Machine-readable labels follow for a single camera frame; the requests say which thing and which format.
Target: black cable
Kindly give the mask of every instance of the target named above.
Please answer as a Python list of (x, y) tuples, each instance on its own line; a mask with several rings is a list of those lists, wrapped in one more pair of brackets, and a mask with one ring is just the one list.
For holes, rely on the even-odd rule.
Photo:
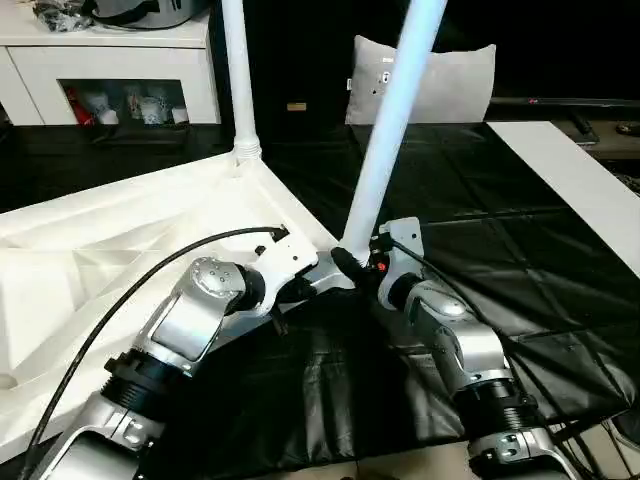
[(172, 253), (167, 258), (160, 261), (151, 270), (149, 270), (142, 277), (140, 277), (140, 279), (136, 283), (134, 283), (131, 287), (129, 287), (129, 289), (124, 293), (124, 295), (122, 295), (118, 299), (118, 301), (113, 304), (113, 306), (109, 309), (109, 311), (107, 311), (107, 313), (104, 314), (102, 319), (97, 323), (97, 325), (93, 328), (93, 330), (91, 330), (91, 333), (87, 336), (87, 339), (84, 341), (84, 343), (80, 347), (80, 350), (78, 351), (74, 359), (71, 361), (69, 368), (67, 369), (64, 376), (62, 377), (62, 380), (60, 381), (60, 384), (56, 388), (56, 391), (53, 393), (53, 396), (51, 397), (51, 400), (49, 401), (47, 408), (45, 409), (44, 413), (42, 414), (42, 417), (40, 418), (40, 421), (38, 422), (38, 425), (33, 431), (33, 435), (31, 436), (31, 441), (29, 442), (29, 446), (27, 447), (27, 450), (25, 452), (24, 465), (20, 470), (20, 475), (18, 475), (17, 480), (27, 480), (31, 475), (32, 470), (35, 467), (35, 465), (33, 464), (34, 464), (34, 459), (36, 455), (36, 447), (38, 446), (38, 444), (40, 443), (40, 440), (42, 439), (44, 430), (47, 427), (49, 420), (51, 420), (51, 416), (53, 415), (53, 412), (56, 406), (58, 405), (58, 402), (60, 401), (62, 394), (64, 393), (67, 386), (69, 385), (69, 382), (71, 382), (71, 379), (73, 378), (73, 375), (78, 369), (80, 362), (82, 362), (82, 359), (89, 351), (91, 344), (93, 344), (93, 342), (98, 337), (102, 329), (109, 322), (109, 320), (111, 320), (111, 318), (116, 314), (116, 312), (120, 309), (120, 307), (122, 307), (122, 305), (124, 305), (125, 302), (129, 300), (129, 298), (131, 298), (133, 294), (136, 291), (138, 291), (140, 287), (142, 287), (153, 275), (158, 273), (158, 271), (160, 271), (162, 268), (164, 268), (165, 266), (167, 266), (177, 258), (180, 258), (181, 256), (191, 252), (192, 250), (202, 247), (203, 245), (206, 245), (208, 243), (216, 242), (218, 240), (222, 240), (223, 238), (235, 237), (237, 235), (245, 235), (248, 233), (271, 233), (271, 234), (285, 233), (286, 234), (287, 232), (286, 230), (284, 230), (284, 228), (278, 228), (278, 227), (252, 227), (252, 228), (241, 228), (238, 230), (231, 230), (229, 232), (217, 233), (215, 235), (210, 235), (208, 237), (205, 237), (201, 240), (198, 240), (197, 242), (187, 245), (184, 248), (181, 248), (177, 252)]
[[(448, 274), (443, 272), (440, 268), (436, 267), (433, 263), (431, 263), (426, 258), (422, 257), (421, 255), (418, 255), (413, 250), (407, 248), (405, 245), (403, 245), (402, 243), (398, 242), (397, 240), (391, 239), (391, 242), (392, 242), (392, 245), (394, 247), (396, 247), (400, 251), (404, 252), (405, 254), (407, 254), (408, 256), (413, 258), (415, 261), (417, 261), (418, 263), (422, 264), (423, 266), (425, 266), (426, 268), (431, 270), (438, 277), (440, 277), (440, 279), (444, 283), (446, 283), (456, 294), (458, 294), (460, 296), (460, 298), (465, 303), (467, 303), (467, 305), (469, 306), (469, 308), (471, 308), (471, 310), (476, 315), (478, 320), (480, 320), (481, 322), (491, 326), (489, 324), (489, 322), (487, 321), (487, 319), (482, 314), (482, 312), (476, 307), (474, 302), (471, 301), (469, 296), (458, 285), (456, 285), (454, 282), (449, 280), (449, 275)], [(525, 371), (527, 376), (535, 384), (536, 388), (538, 388), (540, 393), (545, 397), (545, 399), (549, 402), (549, 404), (556, 410), (556, 412), (559, 415), (565, 417), (566, 415), (562, 411), (562, 408), (560, 407), (558, 402), (555, 400), (555, 398), (553, 397), (551, 392), (549, 392), (549, 390), (544, 386), (544, 384), (540, 381), (540, 379), (538, 379), (538, 377), (531, 371), (529, 366), (524, 363), (524, 361), (520, 360), (517, 356), (515, 356), (512, 352), (510, 352), (510, 346), (513, 343), (512, 340), (509, 337), (507, 337), (506, 335), (502, 334), (501, 332), (496, 331), (495, 329), (494, 329), (494, 331), (496, 332), (496, 335), (498, 335), (498, 338), (501, 340), (501, 342), (503, 344), (503, 347), (505, 349), (505, 358), (507, 359), (507, 362), (511, 366), (511, 370), (512, 370), (512, 372), (514, 374), (514, 380), (517, 383), (520, 384), (519, 386), (522, 389), (522, 391), (525, 391), (524, 388), (523, 388), (522, 381), (518, 377), (517, 371), (515, 370), (511, 360), (514, 360), (514, 361), (518, 362), (520, 367)], [(553, 433), (553, 431), (551, 431), (551, 428), (549, 427), (546, 419), (541, 414), (540, 414), (540, 420), (541, 420), (541, 423), (543, 424), (544, 428), (547, 430), (547, 433), (551, 436), (551, 438), (554, 438), (555, 434)], [(565, 457), (567, 457), (567, 459), (571, 462), (573, 467), (576, 470), (578, 470), (579, 472), (581, 472), (581, 474), (583, 476), (586, 476), (587, 478), (594, 478), (595, 477), (595, 478), (597, 478), (599, 480), (606, 480), (606, 476), (604, 475), (604, 472), (600, 468), (600, 465), (598, 465), (598, 462), (596, 461), (596, 459), (595, 459), (593, 453), (591, 452), (590, 448), (588, 447), (588, 445), (585, 443), (584, 439), (582, 439), (582, 437), (578, 435), (575, 438), (575, 440), (576, 440), (576, 443), (578, 444), (578, 446), (580, 447), (580, 450), (582, 451), (585, 459), (587, 460), (587, 462), (589, 463), (589, 465), (593, 469), (593, 472), (589, 471), (584, 465), (582, 465), (582, 463), (578, 460), (578, 458), (575, 457), (575, 455), (572, 455), (571, 452), (569, 452), (569, 450), (564, 445), (562, 445), (560, 442), (557, 442), (556, 445), (561, 450), (561, 452), (565, 455)]]

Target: metal bracket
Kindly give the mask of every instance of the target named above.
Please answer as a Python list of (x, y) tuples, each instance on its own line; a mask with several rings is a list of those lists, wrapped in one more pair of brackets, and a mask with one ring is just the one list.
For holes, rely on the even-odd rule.
[[(392, 239), (402, 243), (418, 255), (424, 255), (422, 235), (420, 234), (420, 221), (417, 217), (391, 220), (390, 222), (380, 225), (379, 233), (389, 233)], [(405, 273), (415, 273), (419, 276), (421, 268), (422, 266), (418, 262), (403, 251), (397, 248), (389, 251), (389, 270), (382, 280), (380, 288), (378, 288), (378, 301), (384, 308), (387, 310), (396, 309), (389, 303), (389, 290), (395, 281)]]

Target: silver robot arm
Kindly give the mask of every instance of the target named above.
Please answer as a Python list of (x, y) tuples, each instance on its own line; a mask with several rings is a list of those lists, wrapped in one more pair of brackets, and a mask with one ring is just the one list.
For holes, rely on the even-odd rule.
[(33, 480), (143, 480), (139, 454), (162, 434), (174, 394), (197, 371), (234, 312), (255, 318), (278, 291), (316, 264), (315, 249), (289, 234), (250, 265), (196, 259), (142, 328), (129, 352), (111, 359), (111, 378), (93, 393), (30, 477)]
[[(422, 255), (416, 218), (388, 222), (380, 228), (385, 234)], [(535, 399), (514, 381), (494, 330), (443, 278), (421, 268), (399, 249), (389, 250), (378, 299), (404, 312), (430, 348), (469, 438), (474, 473), (483, 479), (581, 478), (539, 422)]]

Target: table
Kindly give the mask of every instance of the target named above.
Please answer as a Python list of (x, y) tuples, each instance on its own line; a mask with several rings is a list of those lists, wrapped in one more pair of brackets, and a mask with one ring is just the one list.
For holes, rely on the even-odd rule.
[(207, 12), (166, 30), (94, 25), (51, 33), (27, 4), (0, 0), (0, 102), (15, 125), (75, 125), (58, 80), (179, 80), (193, 123), (219, 122)]
[[(263, 145), (270, 168), (336, 236), (369, 133), (344, 127)], [(219, 152), (215, 134), (122, 131), (92, 142), (74, 129), (14, 130), (2, 144), (11, 175), (0, 206)], [(131, 149), (135, 164), (125, 159)], [(597, 421), (626, 408), (640, 381), (640, 281), (625, 241), (637, 238), (640, 207), (610, 180), (545, 123), (418, 125), (381, 212), (381, 221), (418, 215), (429, 258), (459, 272), (455, 280), (557, 397), (560, 413), (524, 377), (551, 419)], [(288, 317), (288, 336), (265, 325), (210, 358), (145, 465), (153, 478), (254, 476), (461, 438), (425, 349), (378, 327), (397, 317), (348, 292), (305, 307)]]

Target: black cloth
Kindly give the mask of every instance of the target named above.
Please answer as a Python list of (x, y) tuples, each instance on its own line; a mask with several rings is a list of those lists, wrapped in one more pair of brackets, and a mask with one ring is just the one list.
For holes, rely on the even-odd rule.
[[(338, 237), (369, 131), (263, 145), (269, 167)], [(210, 127), (106, 140), (77, 132), (9, 132), (2, 211), (225, 148)], [(413, 215), (427, 257), (456, 272), (556, 398), (561, 412), (520, 371), (548, 418), (597, 421), (634, 402), (640, 280), (489, 127), (409, 127), (380, 220)], [(251, 477), (463, 438), (428, 352), (398, 314), (330, 291), (286, 322), (286, 336), (266, 324), (207, 359), (143, 473)]]

